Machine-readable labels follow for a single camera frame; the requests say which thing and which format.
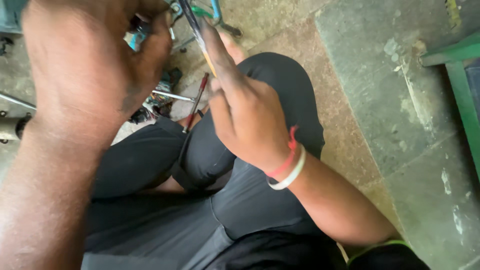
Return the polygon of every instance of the metal rod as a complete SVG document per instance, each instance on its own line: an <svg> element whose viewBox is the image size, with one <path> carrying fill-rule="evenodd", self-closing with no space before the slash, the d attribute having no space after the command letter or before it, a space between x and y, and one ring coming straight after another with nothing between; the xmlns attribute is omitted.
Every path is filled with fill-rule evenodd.
<svg viewBox="0 0 480 270"><path fill-rule="evenodd" d="M174 95L174 94L171 94L171 93L166 93L166 92L157 91L157 90L153 90L152 92L156 93L156 94L163 95L163 96L171 97L171 98L176 98L176 99L186 100L186 101L190 101L190 102L195 102L195 98L182 97L182 96L179 96L179 95Z"/></svg>
<svg viewBox="0 0 480 270"><path fill-rule="evenodd" d="M202 84L200 84L200 88L198 89L197 98L195 99L195 103L192 106L192 110L190 111L190 114L188 115L187 124L183 128L183 131L182 131L183 133L187 133L188 129L192 125L193 117L195 116L195 111L197 110L197 107L198 107L198 102L200 102L200 98L202 97L202 94L205 90L205 85L207 85L208 76L209 76L209 74L205 73L205 76L202 79Z"/></svg>
<svg viewBox="0 0 480 270"><path fill-rule="evenodd" d="M0 93L0 98L4 98L4 99L6 99L6 100L8 100L8 101L11 101L11 102L13 102L13 103L17 103L17 104L20 104L20 105L22 105L22 106L24 106L24 107L27 107L27 108L29 108L29 109L36 110L36 106L35 106L35 105L30 104L30 103L28 103L28 102L25 102L25 101L23 101L23 100L20 100L20 99L18 99L18 98L12 97L12 96L10 96L10 95Z"/></svg>

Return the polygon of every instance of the leg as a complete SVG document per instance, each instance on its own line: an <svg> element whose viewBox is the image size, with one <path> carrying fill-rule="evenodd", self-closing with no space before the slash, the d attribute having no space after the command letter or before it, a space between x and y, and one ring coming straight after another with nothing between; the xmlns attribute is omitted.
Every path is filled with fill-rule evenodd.
<svg viewBox="0 0 480 270"><path fill-rule="evenodd" d="M302 67L285 56L263 53L245 60L239 68L278 92L288 126L300 126L296 139L320 157L323 130L318 123L312 85ZM127 196L97 200L87 218L92 225L88 230L88 251L168 258L180 269L202 265L233 239L260 230L323 235L289 190L272 190L262 171L225 149L208 115L189 134L180 161L187 176L206 175L206 179L215 179L234 161L227 185L208 199ZM325 240L335 244L328 237Z"/></svg>
<svg viewBox="0 0 480 270"><path fill-rule="evenodd" d="M165 181L186 139L182 129L161 117L110 147L96 173L93 199L125 196Z"/></svg>

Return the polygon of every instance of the stained floor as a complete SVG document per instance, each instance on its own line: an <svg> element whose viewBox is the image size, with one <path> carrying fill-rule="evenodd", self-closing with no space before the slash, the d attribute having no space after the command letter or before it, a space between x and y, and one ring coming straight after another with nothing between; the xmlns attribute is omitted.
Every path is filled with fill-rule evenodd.
<svg viewBox="0 0 480 270"><path fill-rule="evenodd" d="M418 56L479 29L475 0L223 0L251 55L272 51L309 74L326 145L322 160L358 187L432 269L480 268L479 180L443 67ZM22 39L0 58L0 91L35 103ZM209 68L195 44L170 67L194 96ZM27 110L0 100L12 116ZM189 104L176 102L176 119ZM137 129L125 125L121 136ZM0 145L0 179L18 143Z"/></svg>

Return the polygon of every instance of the dirty hand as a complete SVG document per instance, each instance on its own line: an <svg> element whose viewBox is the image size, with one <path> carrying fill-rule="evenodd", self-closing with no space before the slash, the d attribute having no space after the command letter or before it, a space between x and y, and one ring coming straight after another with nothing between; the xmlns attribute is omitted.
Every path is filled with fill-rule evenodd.
<svg viewBox="0 0 480 270"><path fill-rule="evenodd" d="M25 42L42 130L68 140L111 141L160 81L172 41L160 0L31 0ZM133 52L123 40L135 14L152 34Z"/></svg>
<svg viewBox="0 0 480 270"><path fill-rule="evenodd" d="M201 24L217 74L209 101L215 132L234 155L264 172L272 172L290 153L278 95L268 84L242 74L218 32L206 23Z"/></svg>

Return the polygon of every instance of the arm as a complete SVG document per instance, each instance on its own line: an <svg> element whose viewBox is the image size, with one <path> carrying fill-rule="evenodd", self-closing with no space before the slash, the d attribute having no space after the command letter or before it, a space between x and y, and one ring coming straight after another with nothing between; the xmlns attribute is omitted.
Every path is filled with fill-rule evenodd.
<svg viewBox="0 0 480 270"><path fill-rule="evenodd" d="M218 75L218 81L212 83L218 87L214 87L210 99L218 137L242 160L264 172L274 171L290 153L285 117L276 92L238 71L212 27L202 24L202 35ZM282 181L292 172L299 155L296 153L290 168L277 180ZM318 227L341 243L374 244L396 233L360 191L311 155L289 189Z"/></svg>
<svg viewBox="0 0 480 270"><path fill-rule="evenodd" d="M292 170L286 170L278 179L285 179ZM370 245L397 234L395 227L358 189L310 154L302 172L288 188L317 226L342 244Z"/></svg>
<svg viewBox="0 0 480 270"><path fill-rule="evenodd" d="M134 14L159 14L158 3L30 1L23 27L37 113L0 189L0 261L8 269L80 268L82 219L100 158L169 55L164 15L153 19L139 53L122 39Z"/></svg>

